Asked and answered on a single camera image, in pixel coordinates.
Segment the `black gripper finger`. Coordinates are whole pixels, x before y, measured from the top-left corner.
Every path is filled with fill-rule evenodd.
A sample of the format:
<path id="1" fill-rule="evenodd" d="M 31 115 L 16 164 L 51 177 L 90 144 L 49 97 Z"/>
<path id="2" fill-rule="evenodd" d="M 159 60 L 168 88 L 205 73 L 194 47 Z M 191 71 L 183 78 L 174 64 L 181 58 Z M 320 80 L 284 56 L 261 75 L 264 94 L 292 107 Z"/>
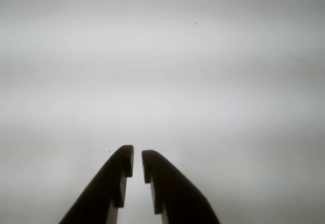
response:
<path id="1" fill-rule="evenodd" d="M 60 223 L 117 223 L 127 178 L 133 175 L 134 147 L 119 147 L 88 183 Z"/>
<path id="2" fill-rule="evenodd" d="M 144 182 L 163 223 L 220 223 L 206 197 L 163 155 L 142 151 Z"/>

